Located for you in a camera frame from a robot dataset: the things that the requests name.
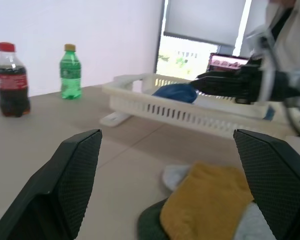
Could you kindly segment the dark green cloth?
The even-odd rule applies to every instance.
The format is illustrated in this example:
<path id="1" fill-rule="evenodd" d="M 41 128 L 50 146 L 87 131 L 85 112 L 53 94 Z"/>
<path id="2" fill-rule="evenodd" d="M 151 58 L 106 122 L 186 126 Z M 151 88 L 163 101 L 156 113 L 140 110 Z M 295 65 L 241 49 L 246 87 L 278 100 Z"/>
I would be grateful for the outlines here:
<path id="1" fill-rule="evenodd" d="M 146 208 L 136 224 L 137 240 L 170 240 L 160 222 L 161 210 L 167 199 Z"/>

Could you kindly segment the grey roller blind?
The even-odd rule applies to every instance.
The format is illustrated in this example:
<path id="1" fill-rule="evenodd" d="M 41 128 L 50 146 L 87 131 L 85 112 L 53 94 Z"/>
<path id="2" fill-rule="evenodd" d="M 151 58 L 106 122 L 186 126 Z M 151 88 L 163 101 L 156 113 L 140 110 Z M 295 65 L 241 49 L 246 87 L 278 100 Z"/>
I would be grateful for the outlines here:
<path id="1" fill-rule="evenodd" d="M 234 46 L 246 0 L 168 0 L 164 35 Z"/>

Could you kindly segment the white plastic basket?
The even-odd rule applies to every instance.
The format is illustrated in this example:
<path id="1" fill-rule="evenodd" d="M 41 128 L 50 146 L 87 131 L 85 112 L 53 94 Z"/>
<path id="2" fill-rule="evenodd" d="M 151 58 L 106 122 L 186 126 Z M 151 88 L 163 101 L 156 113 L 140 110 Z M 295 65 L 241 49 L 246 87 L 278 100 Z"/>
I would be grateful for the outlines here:
<path id="1" fill-rule="evenodd" d="M 116 76 L 102 91 L 109 95 L 109 107 L 117 113 L 145 118 L 205 134 L 232 138 L 236 129 L 267 134 L 278 139 L 295 135 L 283 107 L 270 103 L 275 113 L 266 120 L 267 105 L 237 104 L 230 97 L 199 93 L 194 103 L 154 96 L 160 87 L 188 84 L 189 80 L 154 73 Z"/>

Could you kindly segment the mustard yellow knit sock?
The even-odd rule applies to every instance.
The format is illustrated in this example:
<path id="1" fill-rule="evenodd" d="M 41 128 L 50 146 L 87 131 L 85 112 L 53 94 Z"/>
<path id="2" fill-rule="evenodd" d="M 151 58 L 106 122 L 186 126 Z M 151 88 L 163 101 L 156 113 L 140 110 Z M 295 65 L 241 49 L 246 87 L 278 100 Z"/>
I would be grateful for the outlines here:
<path id="1" fill-rule="evenodd" d="M 242 170 L 194 164 L 160 212 L 169 240 L 233 240 L 253 201 Z"/>

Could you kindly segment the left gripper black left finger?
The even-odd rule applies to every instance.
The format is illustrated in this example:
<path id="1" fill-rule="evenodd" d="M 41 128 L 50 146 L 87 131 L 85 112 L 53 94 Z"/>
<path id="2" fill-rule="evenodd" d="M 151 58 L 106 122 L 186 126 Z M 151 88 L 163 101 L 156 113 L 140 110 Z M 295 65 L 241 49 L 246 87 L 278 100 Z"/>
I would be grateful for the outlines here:
<path id="1" fill-rule="evenodd" d="M 101 143 L 100 129 L 61 142 L 0 218 L 0 240 L 75 240 L 93 191 Z"/>

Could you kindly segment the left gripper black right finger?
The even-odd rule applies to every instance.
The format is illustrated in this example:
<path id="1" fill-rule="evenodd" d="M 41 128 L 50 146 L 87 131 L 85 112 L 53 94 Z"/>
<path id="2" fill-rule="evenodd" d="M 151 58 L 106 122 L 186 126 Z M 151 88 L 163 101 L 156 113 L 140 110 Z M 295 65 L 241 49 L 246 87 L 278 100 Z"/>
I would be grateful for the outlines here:
<path id="1" fill-rule="evenodd" d="M 233 138 L 254 197 L 276 240 L 300 240 L 300 155 L 285 141 L 237 129 Z"/>

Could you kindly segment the cola bottle with red cap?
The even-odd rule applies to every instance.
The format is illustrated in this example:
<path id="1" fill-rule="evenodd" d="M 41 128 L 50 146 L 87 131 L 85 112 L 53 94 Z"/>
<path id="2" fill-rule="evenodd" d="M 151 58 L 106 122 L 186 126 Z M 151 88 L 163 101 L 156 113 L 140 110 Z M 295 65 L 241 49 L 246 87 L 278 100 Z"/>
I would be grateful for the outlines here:
<path id="1" fill-rule="evenodd" d="M 5 117 L 19 118 L 29 114 L 27 70 L 16 56 L 16 47 L 0 42 L 0 110 Z"/>

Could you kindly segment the blue fuzzy sock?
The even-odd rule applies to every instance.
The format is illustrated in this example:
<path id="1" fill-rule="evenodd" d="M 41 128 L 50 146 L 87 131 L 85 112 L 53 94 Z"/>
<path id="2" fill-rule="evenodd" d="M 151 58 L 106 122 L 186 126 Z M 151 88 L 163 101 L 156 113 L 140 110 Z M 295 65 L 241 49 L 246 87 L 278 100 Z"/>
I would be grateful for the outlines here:
<path id="1" fill-rule="evenodd" d="M 198 97 L 196 90 L 188 83 L 161 86 L 152 95 L 188 104 L 192 104 Z"/>
<path id="2" fill-rule="evenodd" d="M 272 121 L 275 116 L 275 113 L 276 110 L 271 105 L 269 105 L 265 113 L 265 116 L 263 117 L 263 120 Z"/>

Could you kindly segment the person in white coat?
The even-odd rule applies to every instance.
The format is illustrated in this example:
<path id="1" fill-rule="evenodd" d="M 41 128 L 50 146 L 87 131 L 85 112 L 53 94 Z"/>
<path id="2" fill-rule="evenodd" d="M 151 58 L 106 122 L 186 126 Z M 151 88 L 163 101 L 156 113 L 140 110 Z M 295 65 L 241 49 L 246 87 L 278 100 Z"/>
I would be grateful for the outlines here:
<path id="1" fill-rule="evenodd" d="M 268 0 L 265 19 L 281 70 L 300 70 L 300 0 Z"/>

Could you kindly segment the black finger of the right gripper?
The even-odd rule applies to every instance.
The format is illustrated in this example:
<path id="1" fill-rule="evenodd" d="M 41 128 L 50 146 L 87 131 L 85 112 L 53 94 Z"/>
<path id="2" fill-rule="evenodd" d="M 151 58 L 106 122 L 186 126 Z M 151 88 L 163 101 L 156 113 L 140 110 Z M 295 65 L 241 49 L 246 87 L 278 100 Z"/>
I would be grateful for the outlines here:
<path id="1" fill-rule="evenodd" d="M 197 79 L 190 85 L 206 95 L 222 97 L 238 97 L 242 92 L 239 85 L 218 79 Z"/>
<path id="2" fill-rule="evenodd" d="M 197 76 L 197 79 L 202 78 L 226 78 L 226 79 L 236 79 L 240 70 L 231 70 L 231 71 L 207 71 Z"/>

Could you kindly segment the green soda bottle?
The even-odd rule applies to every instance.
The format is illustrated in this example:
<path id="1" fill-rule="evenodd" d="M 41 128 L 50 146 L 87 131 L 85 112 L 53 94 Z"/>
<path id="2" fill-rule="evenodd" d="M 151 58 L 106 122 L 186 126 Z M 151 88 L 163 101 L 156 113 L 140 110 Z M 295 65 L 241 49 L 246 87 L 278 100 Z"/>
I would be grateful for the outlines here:
<path id="1" fill-rule="evenodd" d="M 82 96 L 82 66 L 76 55 L 74 44 L 67 43 L 64 45 L 64 55 L 59 63 L 59 76 L 63 99 L 74 100 Z"/>

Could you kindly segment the dark window frame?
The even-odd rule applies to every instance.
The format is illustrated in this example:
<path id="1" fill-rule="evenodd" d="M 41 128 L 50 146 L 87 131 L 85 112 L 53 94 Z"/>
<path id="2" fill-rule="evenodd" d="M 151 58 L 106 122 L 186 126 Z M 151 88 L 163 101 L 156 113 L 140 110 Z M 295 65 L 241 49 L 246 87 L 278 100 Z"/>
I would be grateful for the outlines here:
<path id="1" fill-rule="evenodd" d="M 252 0 L 245 0 L 234 46 L 164 35 L 168 2 L 169 0 L 163 0 L 155 73 L 192 80 L 206 71 L 211 53 L 235 56 L 240 54 Z"/>

